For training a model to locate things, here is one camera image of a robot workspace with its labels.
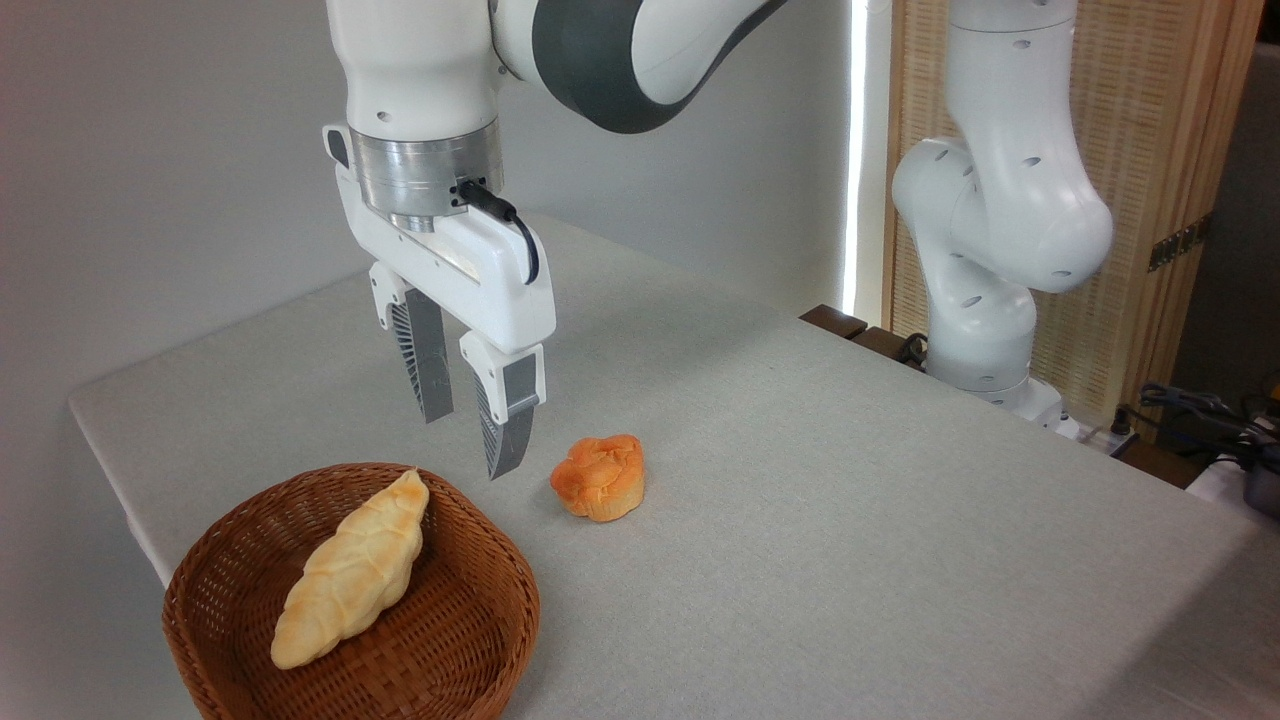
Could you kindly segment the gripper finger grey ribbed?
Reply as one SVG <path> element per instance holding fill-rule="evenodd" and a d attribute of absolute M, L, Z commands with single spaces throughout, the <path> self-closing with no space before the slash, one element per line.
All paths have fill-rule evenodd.
<path fill-rule="evenodd" d="M 452 414 L 442 309 L 384 263 L 375 263 L 367 275 L 379 323 L 396 337 L 424 420 L 430 424 Z"/>
<path fill-rule="evenodd" d="M 522 462 L 535 407 L 547 401 L 544 347 L 504 354 L 477 332 L 465 333 L 460 347 L 472 368 L 488 477 L 495 479 Z"/>

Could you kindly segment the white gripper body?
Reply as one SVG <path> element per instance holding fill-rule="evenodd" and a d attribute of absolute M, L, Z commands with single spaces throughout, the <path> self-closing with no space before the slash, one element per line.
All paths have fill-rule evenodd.
<path fill-rule="evenodd" d="M 348 128 L 324 131 L 330 156 L 348 160 L 335 167 L 335 178 L 349 228 L 366 252 L 504 354 L 556 332 L 549 263 L 541 260 L 538 278 L 527 282 L 529 247 L 520 229 L 476 209 L 439 217 L 430 232 L 394 225 L 362 199 Z"/>

